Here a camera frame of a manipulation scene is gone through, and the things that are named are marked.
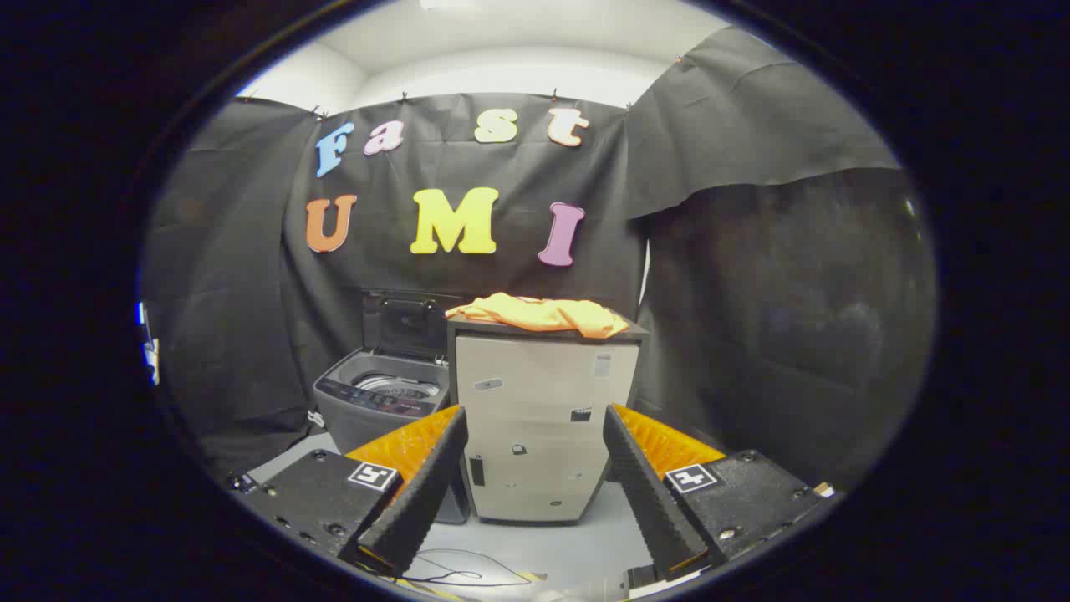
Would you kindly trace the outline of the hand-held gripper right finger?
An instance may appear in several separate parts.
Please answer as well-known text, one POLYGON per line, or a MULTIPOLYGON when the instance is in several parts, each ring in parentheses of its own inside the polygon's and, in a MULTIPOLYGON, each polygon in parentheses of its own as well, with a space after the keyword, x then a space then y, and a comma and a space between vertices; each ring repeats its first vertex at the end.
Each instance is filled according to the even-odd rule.
POLYGON ((760 452, 727 454, 620 405, 605 412, 603 443, 661 578, 732 564, 836 492, 807 485, 760 452))

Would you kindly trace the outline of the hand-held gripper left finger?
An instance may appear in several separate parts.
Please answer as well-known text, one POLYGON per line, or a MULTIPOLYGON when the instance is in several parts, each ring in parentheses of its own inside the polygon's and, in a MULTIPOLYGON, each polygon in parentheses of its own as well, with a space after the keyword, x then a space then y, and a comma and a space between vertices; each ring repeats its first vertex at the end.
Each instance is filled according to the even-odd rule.
POLYGON ((399 578, 435 522, 467 441, 467 413, 450 406, 349 453, 309 451, 265 481, 233 476, 230 488, 299 544, 399 578))

